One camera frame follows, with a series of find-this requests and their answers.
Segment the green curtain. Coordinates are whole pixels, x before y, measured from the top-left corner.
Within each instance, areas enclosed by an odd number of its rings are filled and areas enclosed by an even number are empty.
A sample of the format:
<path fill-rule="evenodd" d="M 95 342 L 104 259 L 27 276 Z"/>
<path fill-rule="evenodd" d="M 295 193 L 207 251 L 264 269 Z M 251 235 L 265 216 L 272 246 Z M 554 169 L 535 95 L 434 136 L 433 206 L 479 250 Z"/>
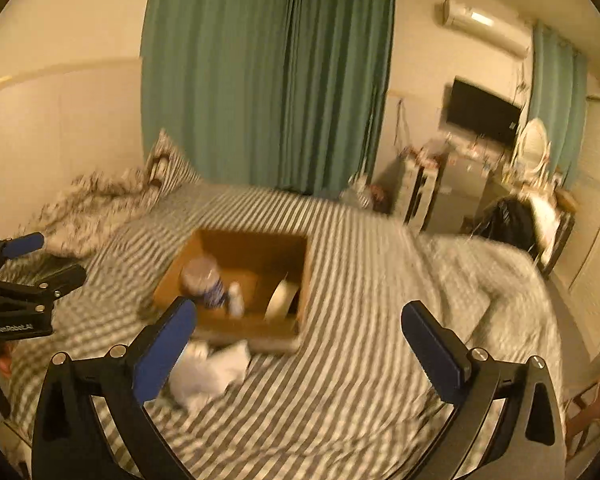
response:
<path fill-rule="evenodd" d="M 533 27 L 533 74 L 528 118 L 540 118 L 550 142 L 550 174 L 562 186 L 576 180 L 586 111 L 588 59 L 554 29 Z"/>
<path fill-rule="evenodd" d="M 337 193 L 370 174 L 396 0 L 148 0 L 143 144 L 215 182 Z"/>

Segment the floral patterned blanket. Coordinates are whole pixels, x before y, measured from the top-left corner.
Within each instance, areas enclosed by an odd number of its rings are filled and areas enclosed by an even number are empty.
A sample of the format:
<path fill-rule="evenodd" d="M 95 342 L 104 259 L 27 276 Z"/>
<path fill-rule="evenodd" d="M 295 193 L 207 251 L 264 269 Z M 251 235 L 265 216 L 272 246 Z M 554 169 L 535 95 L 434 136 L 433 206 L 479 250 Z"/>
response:
<path fill-rule="evenodd" d="M 120 176 L 102 172 L 74 180 L 20 228 L 40 232 L 43 249 L 60 258 L 85 258 L 105 245 L 126 222 L 157 203 L 162 181 L 145 170 Z"/>

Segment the grey cabinet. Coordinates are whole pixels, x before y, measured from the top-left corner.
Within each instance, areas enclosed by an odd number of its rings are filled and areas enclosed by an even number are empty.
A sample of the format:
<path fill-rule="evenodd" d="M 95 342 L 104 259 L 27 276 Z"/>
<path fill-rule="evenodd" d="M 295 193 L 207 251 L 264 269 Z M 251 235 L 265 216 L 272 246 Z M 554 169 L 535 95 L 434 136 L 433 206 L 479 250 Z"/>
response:
<path fill-rule="evenodd" d="M 481 160 L 455 152 L 445 153 L 425 231 L 458 234 L 467 218 L 477 218 L 487 206 L 506 194 L 506 187 Z"/>

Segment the white drawer unit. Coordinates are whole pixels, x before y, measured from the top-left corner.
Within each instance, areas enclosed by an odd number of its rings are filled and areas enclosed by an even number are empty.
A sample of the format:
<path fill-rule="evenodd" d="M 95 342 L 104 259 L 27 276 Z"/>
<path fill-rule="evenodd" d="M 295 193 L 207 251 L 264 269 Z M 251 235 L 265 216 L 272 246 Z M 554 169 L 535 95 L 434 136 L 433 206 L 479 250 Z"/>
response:
<path fill-rule="evenodd" d="M 388 213 L 414 233 L 424 228 L 438 172 L 434 159 L 408 152 L 399 155 L 378 179 L 388 196 Z"/>

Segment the checkered pillow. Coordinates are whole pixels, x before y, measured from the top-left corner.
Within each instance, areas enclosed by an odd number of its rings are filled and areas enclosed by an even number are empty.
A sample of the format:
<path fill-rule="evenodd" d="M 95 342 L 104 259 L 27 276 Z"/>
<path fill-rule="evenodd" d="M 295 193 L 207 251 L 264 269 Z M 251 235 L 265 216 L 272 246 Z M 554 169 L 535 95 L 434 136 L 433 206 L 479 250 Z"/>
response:
<path fill-rule="evenodd" d="M 199 183 L 201 175 L 195 170 L 183 150 L 162 128 L 152 146 L 145 166 L 148 191 L 158 200 L 183 184 Z"/>

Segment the brown tape roll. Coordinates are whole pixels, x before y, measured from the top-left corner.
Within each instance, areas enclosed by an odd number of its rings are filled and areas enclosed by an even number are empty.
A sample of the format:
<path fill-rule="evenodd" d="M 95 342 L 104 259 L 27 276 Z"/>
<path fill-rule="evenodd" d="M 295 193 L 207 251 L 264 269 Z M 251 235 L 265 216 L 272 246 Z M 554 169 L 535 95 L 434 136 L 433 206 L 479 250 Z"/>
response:
<path fill-rule="evenodd" d="M 281 280 L 266 306 L 264 318 L 268 321 L 286 318 L 299 290 L 300 286 L 297 283 L 288 281 L 286 278 Z"/>

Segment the brown cardboard box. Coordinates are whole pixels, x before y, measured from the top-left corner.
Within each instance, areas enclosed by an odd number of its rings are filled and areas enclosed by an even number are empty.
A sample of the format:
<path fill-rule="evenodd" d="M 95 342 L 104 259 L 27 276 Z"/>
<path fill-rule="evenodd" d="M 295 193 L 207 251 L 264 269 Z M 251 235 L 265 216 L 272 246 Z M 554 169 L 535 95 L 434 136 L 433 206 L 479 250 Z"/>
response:
<path fill-rule="evenodd" d="M 158 283 L 152 296 L 156 309 L 166 310 L 176 297 L 185 294 L 181 270 L 189 260 L 201 256 L 215 259 L 223 285 L 237 283 L 240 286 L 245 312 L 239 318 L 233 318 L 226 307 L 198 307 L 194 338 L 217 347 L 245 340 L 253 353 L 298 351 L 309 300 L 309 237 L 291 233 L 198 229 Z M 281 282 L 291 286 L 294 300 L 286 314 L 268 320 L 266 308 Z"/>

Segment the white plush toy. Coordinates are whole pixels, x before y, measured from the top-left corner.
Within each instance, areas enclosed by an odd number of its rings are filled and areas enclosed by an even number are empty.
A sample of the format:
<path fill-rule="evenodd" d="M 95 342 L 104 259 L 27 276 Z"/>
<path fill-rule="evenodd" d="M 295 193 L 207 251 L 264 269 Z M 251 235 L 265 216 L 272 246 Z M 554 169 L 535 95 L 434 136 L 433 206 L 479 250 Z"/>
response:
<path fill-rule="evenodd" d="M 214 351 L 205 341 L 189 341 L 171 370 L 169 389 L 178 405 L 197 413 L 229 386 L 241 384 L 250 360 L 245 340 Z"/>

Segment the black and white bag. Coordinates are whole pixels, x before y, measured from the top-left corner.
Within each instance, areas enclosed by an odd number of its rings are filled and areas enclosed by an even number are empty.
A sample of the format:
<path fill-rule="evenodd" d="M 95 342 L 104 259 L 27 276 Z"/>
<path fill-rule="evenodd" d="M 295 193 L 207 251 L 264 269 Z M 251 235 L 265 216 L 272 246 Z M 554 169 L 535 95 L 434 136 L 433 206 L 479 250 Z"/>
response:
<path fill-rule="evenodd" d="M 513 246 L 526 252 L 542 266 L 540 234 L 530 200 L 516 196 L 501 197 L 475 218 L 472 236 Z"/>

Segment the wooden chair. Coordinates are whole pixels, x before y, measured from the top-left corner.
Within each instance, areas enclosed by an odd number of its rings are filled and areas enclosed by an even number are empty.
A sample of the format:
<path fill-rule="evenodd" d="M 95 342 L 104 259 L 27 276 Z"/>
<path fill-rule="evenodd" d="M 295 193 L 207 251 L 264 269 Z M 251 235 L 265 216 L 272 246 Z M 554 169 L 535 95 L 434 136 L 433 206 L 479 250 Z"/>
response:
<path fill-rule="evenodd" d="M 570 462 L 586 447 L 591 428 L 600 430 L 600 378 L 571 398 L 565 410 L 565 441 Z"/>

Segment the clear floss pick jar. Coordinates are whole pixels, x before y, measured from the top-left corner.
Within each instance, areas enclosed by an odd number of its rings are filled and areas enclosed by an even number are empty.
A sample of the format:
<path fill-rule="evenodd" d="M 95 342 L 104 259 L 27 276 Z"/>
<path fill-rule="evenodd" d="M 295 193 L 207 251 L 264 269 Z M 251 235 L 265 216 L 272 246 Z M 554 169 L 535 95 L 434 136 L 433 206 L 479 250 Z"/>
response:
<path fill-rule="evenodd" d="M 180 283 L 188 296 L 208 309 L 217 309 L 224 304 L 225 287 L 220 268 L 211 256 L 189 259 L 180 272 Z"/>

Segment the small white bottle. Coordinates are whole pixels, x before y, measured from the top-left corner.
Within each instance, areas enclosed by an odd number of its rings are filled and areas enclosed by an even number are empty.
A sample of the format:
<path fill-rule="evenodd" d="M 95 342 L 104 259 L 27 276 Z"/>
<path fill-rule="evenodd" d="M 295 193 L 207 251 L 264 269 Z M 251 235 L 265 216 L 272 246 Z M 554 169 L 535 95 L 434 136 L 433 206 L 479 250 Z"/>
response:
<path fill-rule="evenodd" d="M 237 282 L 231 282 L 227 289 L 227 311 L 232 318 L 242 318 L 245 313 L 245 301 L 242 288 Z"/>

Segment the green curtain at right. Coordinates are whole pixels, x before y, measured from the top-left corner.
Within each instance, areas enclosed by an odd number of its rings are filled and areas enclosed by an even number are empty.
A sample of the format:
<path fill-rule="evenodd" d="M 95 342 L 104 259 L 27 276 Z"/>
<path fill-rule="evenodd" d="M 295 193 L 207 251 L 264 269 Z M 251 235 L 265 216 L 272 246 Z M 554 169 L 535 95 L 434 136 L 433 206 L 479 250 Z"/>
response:
<path fill-rule="evenodd" d="M 550 142 L 550 174 L 562 186 L 576 180 L 586 111 L 588 59 L 554 29 L 533 27 L 533 74 L 528 118 L 540 118 Z"/>

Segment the white air conditioner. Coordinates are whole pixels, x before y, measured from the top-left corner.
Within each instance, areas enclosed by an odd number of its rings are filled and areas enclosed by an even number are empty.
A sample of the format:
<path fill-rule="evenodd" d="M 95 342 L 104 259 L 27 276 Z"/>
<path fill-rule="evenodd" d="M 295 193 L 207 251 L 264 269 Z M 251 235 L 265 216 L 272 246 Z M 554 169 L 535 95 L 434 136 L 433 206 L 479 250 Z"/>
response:
<path fill-rule="evenodd" d="M 445 27 L 476 37 L 521 60 L 529 55 L 532 39 L 525 29 L 455 0 L 444 0 L 442 9 Z"/>

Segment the white wardrobe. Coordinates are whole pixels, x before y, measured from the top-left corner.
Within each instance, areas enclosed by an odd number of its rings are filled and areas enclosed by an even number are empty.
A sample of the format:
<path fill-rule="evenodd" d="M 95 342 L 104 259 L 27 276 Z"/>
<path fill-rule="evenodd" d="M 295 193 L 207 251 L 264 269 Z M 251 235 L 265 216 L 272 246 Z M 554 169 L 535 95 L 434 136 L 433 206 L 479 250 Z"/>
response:
<path fill-rule="evenodd" d="M 571 194 L 578 210 L 553 271 L 591 361 L 600 362 L 600 93 L 586 98 L 585 129 Z"/>

